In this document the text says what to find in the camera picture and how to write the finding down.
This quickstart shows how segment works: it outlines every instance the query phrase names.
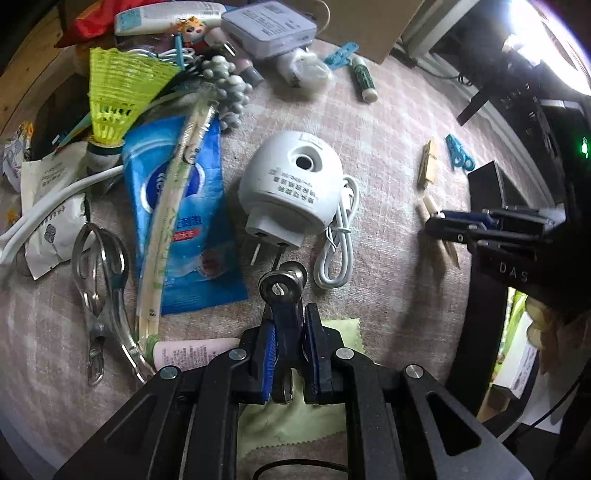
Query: small toy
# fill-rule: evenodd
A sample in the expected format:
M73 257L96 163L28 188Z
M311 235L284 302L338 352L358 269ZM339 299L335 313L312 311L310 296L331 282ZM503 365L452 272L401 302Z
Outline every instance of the small toy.
M182 18L173 27L173 33L180 33L186 47L191 46L197 40L201 40L203 36L210 31L197 17Z
M248 95L252 92L252 85L240 75L232 75L236 66L221 55L205 60L202 66L203 78L217 89L221 129L238 128L242 125L244 107L250 102Z

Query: yellow badminton shuttlecock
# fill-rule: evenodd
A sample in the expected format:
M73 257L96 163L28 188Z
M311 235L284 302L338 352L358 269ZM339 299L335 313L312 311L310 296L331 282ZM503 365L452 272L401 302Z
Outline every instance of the yellow badminton shuttlecock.
M179 71L136 53L91 48L89 97L95 141L121 144L144 108Z

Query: black cable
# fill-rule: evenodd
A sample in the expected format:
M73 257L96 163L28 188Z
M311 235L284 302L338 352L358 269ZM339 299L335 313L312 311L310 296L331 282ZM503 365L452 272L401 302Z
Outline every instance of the black cable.
M570 394L574 392L574 389L579 386L582 377L583 375L578 377L578 379L571 385L568 392L566 392L564 396L560 400L558 400L558 402L556 402L556 405L554 405L554 407L549 409L548 412L544 413L539 419L537 419L535 422L529 425L525 430L516 433L514 439L517 440L518 438L523 437L523 435L525 435L527 432L530 432L532 429L536 428L540 423L542 423L545 419L550 417L550 415L552 415L556 410L558 410L558 408L566 401L566 399L570 397Z
M345 465L341 465L340 463L325 462L324 460L311 460L311 459L307 459L307 458L292 458L289 460L278 460L276 462L271 462L266 465L263 465L252 476L252 480L258 480L259 477L267 470L270 470L271 468L275 468L276 466L283 466L283 465L319 466L322 468L330 468L331 470L338 470L339 472L349 473L349 469Z
M421 65L419 65L419 63L418 63L417 60L411 59L408 56L408 48L407 48L406 43L404 43L402 40L398 40L397 45L399 45L400 47L402 47L402 51L399 50L399 49L396 49L396 47L394 47L392 49L392 51L390 52L390 55L392 55L395 58L397 58L398 60L400 60L407 67L409 67L409 68L418 67L422 71L424 71L425 73L428 73L429 75L431 75L432 77L434 77L436 79L440 79L440 80L457 80L458 83L461 83L462 85L466 85L468 87L471 87L473 85L473 83L470 80L467 80L466 76L463 73L461 73L461 72L458 75L454 75L454 76L450 76L450 77L438 75L437 73L431 72L431 70L426 69L425 67L422 67Z
M460 76L463 77L463 75L454 75L453 77L443 77L441 75L437 75L436 73L433 73L433 72L429 71L425 67L421 67L418 63L417 63L417 67L419 67L422 71L424 71L425 73L428 73L432 77L435 77L436 79L441 79L441 80L457 80L459 82L460 81L459 80L459 77Z

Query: cardboard box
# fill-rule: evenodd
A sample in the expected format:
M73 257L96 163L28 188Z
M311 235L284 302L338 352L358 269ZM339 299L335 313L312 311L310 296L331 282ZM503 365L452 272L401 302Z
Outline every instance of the cardboard box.
M424 0L324 1L330 8L330 24L318 38L339 46L354 41L360 55L382 63ZM283 2L312 16L320 26L326 20L326 9L315 0Z

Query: white paper packet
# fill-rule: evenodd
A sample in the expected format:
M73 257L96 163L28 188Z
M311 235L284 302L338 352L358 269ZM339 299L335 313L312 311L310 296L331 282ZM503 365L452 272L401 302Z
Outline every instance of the white paper packet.
M23 162L23 215L63 176L79 171L85 154L86 142L77 142L68 145L58 154L51 153L41 160ZM43 220L25 244L25 258L33 279L38 279L72 257L76 236L87 221L84 199L85 194L78 193L62 203Z

